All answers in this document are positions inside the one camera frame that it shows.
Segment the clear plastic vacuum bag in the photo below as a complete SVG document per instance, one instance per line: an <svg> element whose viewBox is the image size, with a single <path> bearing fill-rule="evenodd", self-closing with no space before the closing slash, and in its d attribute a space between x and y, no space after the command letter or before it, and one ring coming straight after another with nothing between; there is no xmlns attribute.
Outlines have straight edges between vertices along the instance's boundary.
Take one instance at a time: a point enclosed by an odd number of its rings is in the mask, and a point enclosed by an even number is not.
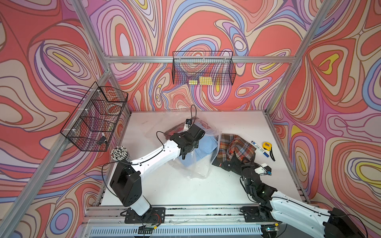
<svg viewBox="0 0 381 238"><path fill-rule="evenodd" d="M205 131L205 135L215 136L217 140L217 151L212 155L208 155L204 157L203 159L197 161L196 163L192 164L189 167L183 166L179 160L179 157L167 163L173 168L175 168L176 170L179 170L180 173L182 173L186 177L189 177L191 179L192 178L204 179L205 177L208 176L211 164L213 160L217 157L217 153L219 150L219 143L221 139L221 133L214 126L209 125L205 120L199 118L196 113L191 114L188 119L192 119L192 124L195 124L199 126L201 129L203 129ZM167 131L157 131L155 135L162 145L167 140L169 140L169 136L173 135L174 133L180 133L187 130L188 128L186 127L186 119L185 119L183 123L174 126L172 129L169 129Z"/></svg>

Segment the red plaid shirt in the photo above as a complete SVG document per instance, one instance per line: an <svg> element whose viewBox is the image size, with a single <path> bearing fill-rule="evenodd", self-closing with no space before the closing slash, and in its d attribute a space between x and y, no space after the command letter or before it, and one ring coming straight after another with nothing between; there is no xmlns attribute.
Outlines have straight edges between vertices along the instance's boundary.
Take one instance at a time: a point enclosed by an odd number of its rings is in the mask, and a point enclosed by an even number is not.
<svg viewBox="0 0 381 238"><path fill-rule="evenodd" d="M234 156L244 163L254 161L256 148L239 135L223 133L216 160L222 163L231 161Z"/></svg>

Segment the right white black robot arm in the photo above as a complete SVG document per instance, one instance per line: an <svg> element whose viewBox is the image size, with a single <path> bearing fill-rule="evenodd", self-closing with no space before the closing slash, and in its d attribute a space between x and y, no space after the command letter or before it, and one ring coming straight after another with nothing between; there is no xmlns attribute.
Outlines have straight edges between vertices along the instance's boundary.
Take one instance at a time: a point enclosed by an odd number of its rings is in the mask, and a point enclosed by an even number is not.
<svg viewBox="0 0 381 238"><path fill-rule="evenodd" d="M281 222L290 225L313 238L367 238L367 230L361 231L352 221L355 216L333 208L327 210L303 203L261 181L261 173L255 165L241 166L240 183L248 199L258 206L242 207L247 221Z"/></svg>

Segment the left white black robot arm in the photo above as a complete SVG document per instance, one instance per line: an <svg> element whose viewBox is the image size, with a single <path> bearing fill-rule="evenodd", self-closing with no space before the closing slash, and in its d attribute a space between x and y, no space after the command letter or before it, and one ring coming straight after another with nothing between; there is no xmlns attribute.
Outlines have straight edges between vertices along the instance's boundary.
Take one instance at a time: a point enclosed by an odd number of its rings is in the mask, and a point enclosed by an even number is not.
<svg viewBox="0 0 381 238"><path fill-rule="evenodd" d="M178 157L186 158L198 148L205 131L193 124L187 131L174 133L169 140L149 154L128 162L122 159L111 177L110 186L116 197L125 207L129 207L138 216L144 216L151 209L151 204L142 195L142 181L167 162Z"/></svg>

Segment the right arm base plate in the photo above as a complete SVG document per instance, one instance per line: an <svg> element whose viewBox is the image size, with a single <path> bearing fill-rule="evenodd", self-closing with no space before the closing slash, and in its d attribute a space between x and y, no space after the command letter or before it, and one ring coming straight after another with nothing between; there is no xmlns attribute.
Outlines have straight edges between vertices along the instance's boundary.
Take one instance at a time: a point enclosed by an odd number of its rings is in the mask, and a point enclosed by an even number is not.
<svg viewBox="0 0 381 238"><path fill-rule="evenodd" d="M246 223L277 222L273 218L271 210L263 206L243 206L239 210L243 214Z"/></svg>

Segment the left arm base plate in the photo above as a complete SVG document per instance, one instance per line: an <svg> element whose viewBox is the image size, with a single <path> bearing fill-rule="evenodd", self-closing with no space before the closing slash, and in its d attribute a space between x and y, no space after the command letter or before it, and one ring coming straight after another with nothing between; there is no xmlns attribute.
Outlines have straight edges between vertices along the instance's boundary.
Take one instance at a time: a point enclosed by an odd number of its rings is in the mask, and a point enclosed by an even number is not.
<svg viewBox="0 0 381 238"><path fill-rule="evenodd" d="M123 211L120 215L124 215L125 224L162 224L165 222L166 208L152 207L144 215L138 215L131 208Z"/></svg>

